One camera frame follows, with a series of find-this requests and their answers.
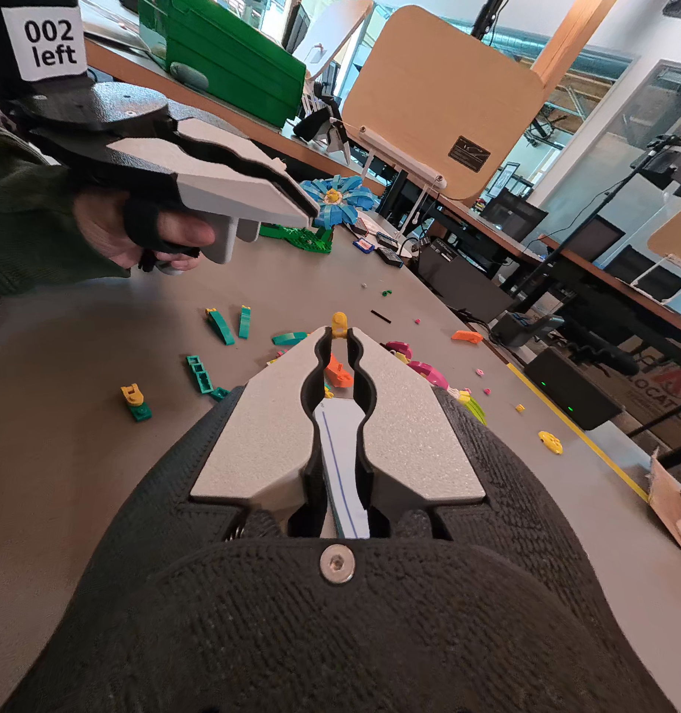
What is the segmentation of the black desk stand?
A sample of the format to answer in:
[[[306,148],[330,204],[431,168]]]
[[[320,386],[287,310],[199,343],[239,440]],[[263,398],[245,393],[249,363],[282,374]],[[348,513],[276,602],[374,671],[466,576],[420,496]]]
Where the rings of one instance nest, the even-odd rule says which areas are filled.
[[[307,113],[294,126],[294,135],[306,143],[325,138],[327,153],[342,153],[345,163],[351,165],[350,142],[336,97],[315,81],[310,92],[302,95],[302,106]]]

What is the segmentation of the grey charger device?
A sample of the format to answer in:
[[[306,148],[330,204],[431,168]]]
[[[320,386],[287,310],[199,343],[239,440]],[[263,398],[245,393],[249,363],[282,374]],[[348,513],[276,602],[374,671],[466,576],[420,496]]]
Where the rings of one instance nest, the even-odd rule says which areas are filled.
[[[506,312],[489,329],[489,339],[507,348],[525,346],[531,339],[544,340],[549,334],[563,326],[561,316],[545,315],[531,317],[516,312]]]

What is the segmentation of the printed cardboard box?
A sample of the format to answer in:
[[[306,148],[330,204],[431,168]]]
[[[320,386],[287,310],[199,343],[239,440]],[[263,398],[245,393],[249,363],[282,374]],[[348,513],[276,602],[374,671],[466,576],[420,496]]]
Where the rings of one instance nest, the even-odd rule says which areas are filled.
[[[671,449],[681,447],[681,367],[637,338],[625,346],[639,367],[637,375],[628,377],[625,410],[646,424],[678,409],[650,431]]]

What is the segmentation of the small wooden divider panel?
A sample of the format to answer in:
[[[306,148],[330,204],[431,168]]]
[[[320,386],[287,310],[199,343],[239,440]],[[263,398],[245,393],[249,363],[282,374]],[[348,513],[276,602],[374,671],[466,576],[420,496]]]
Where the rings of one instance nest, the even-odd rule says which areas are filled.
[[[650,236],[648,248],[660,257],[673,258],[681,267],[681,211]]]

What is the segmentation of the green lego leaf base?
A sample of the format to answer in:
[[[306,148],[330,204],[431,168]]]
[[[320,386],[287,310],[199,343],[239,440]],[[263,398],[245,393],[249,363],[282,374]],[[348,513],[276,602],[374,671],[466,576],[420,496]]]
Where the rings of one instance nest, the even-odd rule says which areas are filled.
[[[262,223],[259,236],[282,240],[300,250],[315,254],[330,254],[333,247],[332,228],[291,228]]]

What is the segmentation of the black monitor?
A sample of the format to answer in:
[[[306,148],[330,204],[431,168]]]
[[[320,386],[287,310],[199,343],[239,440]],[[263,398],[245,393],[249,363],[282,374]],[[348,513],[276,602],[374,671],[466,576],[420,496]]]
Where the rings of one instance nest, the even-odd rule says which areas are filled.
[[[480,217],[516,242],[523,242],[548,214],[507,188],[502,188],[498,195],[487,203]]]

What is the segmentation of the yellow and teal lego piece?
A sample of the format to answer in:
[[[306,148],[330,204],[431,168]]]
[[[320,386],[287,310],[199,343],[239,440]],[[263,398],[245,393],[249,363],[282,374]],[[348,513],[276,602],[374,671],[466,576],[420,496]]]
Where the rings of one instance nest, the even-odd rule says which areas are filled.
[[[136,383],[129,386],[122,386],[121,392],[126,407],[136,423],[147,421],[151,418],[151,409],[144,400],[144,395]]]

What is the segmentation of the large magenta lego piece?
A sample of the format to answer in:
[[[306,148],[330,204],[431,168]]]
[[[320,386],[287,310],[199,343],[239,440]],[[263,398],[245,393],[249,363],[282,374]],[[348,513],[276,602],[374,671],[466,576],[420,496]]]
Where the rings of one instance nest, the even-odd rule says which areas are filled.
[[[420,376],[424,377],[431,385],[434,387],[442,388],[447,390],[449,388],[449,382],[441,371],[434,368],[430,364],[423,361],[410,361],[408,366],[416,371]]]

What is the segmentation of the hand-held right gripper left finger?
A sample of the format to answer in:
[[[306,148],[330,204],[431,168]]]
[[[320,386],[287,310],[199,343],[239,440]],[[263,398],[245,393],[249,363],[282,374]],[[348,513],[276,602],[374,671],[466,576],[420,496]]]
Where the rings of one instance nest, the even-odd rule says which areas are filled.
[[[321,326],[252,377],[232,408],[190,497],[265,510],[292,537],[318,537],[327,512],[319,427],[332,332]]]

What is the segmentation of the black handheld device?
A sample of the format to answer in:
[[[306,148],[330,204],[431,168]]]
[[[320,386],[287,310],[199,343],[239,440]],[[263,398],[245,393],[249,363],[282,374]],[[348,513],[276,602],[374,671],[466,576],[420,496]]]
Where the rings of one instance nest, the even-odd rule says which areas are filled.
[[[563,325],[559,333],[566,340],[569,359],[576,365],[609,367],[625,377],[639,373],[637,361],[628,353],[580,325]]]

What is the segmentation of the black box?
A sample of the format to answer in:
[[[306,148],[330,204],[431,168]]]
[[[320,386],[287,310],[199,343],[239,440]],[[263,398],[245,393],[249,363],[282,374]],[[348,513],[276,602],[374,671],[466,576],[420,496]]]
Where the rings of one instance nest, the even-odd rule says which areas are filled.
[[[496,319],[513,302],[512,296],[440,239],[420,251],[417,272],[448,307],[483,322]]]

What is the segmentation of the green plastic bin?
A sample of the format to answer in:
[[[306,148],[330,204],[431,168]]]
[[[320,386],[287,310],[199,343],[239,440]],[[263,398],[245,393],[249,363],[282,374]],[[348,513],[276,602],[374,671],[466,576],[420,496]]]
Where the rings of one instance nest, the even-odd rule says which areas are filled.
[[[216,1],[139,1],[140,39],[167,73],[283,128],[301,103],[306,65]]]

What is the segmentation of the open cardboard box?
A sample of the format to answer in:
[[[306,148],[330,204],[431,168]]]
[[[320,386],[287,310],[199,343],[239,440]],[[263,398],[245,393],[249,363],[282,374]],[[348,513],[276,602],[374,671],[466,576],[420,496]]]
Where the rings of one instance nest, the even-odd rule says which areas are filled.
[[[681,548],[681,484],[650,456],[648,503]]]

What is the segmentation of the yellow tape strip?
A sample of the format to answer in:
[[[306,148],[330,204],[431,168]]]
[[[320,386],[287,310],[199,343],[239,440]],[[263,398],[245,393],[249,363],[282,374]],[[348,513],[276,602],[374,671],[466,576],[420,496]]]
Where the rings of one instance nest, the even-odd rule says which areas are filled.
[[[609,457],[586,433],[567,415],[565,415],[549,397],[547,397],[537,386],[535,386],[516,366],[511,362],[506,364],[507,368],[527,386],[550,410],[559,417],[620,479],[646,504],[649,503],[648,493],[640,487],[620,466]]]

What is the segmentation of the white panel clamp bracket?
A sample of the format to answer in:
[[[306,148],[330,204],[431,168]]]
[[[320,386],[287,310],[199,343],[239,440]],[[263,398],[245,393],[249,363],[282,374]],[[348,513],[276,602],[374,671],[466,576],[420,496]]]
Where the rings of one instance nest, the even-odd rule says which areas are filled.
[[[443,190],[447,187],[446,178],[441,171],[417,160],[416,157],[392,145],[380,134],[369,129],[367,126],[359,127],[358,135],[355,141],[369,149],[369,156],[363,169],[365,173],[370,168],[372,159],[378,157],[385,163],[400,165],[402,170],[406,170],[407,173],[415,174],[416,177],[423,179],[425,184],[433,188]]]

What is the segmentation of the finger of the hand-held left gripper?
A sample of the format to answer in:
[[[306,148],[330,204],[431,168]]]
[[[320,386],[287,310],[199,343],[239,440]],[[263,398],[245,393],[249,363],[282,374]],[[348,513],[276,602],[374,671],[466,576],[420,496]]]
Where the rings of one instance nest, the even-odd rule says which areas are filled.
[[[176,143],[189,156],[225,166],[247,178],[265,180],[280,191],[297,191],[298,184],[282,163],[275,163],[253,142],[198,118],[176,121]]]
[[[126,233],[149,253],[183,253],[188,247],[164,240],[157,220],[163,210],[201,219],[214,234],[201,248],[213,263],[229,263],[237,240],[255,242],[262,223],[305,228],[318,218],[317,203],[285,171],[243,159],[236,170],[190,155],[161,138],[122,138],[107,146],[116,180],[130,192],[123,207]]]

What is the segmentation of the blue lego flower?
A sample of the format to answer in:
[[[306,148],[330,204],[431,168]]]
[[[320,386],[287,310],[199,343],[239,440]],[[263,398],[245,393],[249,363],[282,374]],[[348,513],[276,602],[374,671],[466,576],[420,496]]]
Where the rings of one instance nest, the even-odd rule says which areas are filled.
[[[359,175],[304,180],[300,187],[318,204],[318,216],[312,225],[323,229],[354,225],[361,211],[373,210],[378,204],[377,196],[363,185]]]

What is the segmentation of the teal curved lego, yellow tip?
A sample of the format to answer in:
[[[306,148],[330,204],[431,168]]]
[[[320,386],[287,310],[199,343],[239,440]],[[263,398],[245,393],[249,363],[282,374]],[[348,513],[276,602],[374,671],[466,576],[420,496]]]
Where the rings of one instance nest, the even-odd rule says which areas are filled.
[[[234,345],[235,337],[226,320],[216,308],[205,308],[206,321],[225,345]]]

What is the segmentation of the person's left forearm green sleeve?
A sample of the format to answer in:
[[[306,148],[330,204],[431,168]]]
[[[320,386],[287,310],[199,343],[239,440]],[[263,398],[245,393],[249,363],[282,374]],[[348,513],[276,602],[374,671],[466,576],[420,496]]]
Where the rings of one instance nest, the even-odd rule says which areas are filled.
[[[99,254],[74,216],[78,188],[68,169],[0,127],[0,296],[105,277],[130,269]]]

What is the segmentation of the grey oval object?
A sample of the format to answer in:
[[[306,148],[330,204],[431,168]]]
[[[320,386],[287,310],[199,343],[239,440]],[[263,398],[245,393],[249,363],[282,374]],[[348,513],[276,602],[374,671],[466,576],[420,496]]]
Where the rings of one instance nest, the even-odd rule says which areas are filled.
[[[202,93],[209,91],[209,79],[201,71],[193,67],[174,61],[170,63],[168,73],[180,84],[188,86],[195,91]]]

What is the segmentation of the teal lego frame piece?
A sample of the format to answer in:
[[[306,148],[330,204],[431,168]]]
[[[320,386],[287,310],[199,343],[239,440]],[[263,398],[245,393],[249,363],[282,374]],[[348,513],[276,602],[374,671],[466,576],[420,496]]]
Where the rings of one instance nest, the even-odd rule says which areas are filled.
[[[202,395],[211,394],[214,391],[214,387],[211,383],[209,373],[204,367],[200,357],[198,355],[188,355],[186,357],[186,362],[200,393]]]

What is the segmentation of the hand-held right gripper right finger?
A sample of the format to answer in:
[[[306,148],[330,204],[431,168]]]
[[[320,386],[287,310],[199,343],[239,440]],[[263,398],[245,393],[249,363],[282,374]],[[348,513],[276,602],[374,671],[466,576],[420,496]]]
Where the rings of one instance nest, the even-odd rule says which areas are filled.
[[[486,492],[434,387],[357,327],[347,332],[361,501],[388,521],[481,503]]]

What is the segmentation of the person's left hand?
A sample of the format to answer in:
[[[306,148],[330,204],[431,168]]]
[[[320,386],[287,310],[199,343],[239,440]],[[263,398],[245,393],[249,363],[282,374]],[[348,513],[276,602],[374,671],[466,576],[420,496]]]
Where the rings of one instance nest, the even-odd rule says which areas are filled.
[[[86,242],[124,269],[136,266],[143,252],[124,228],[123,206],[128,197],[123,191],[86,188],[75,197],[72,209]],[[175,210],[159,211],[157,231],[171,245],[202,248],[215,242],[213,228],[208,223]]]

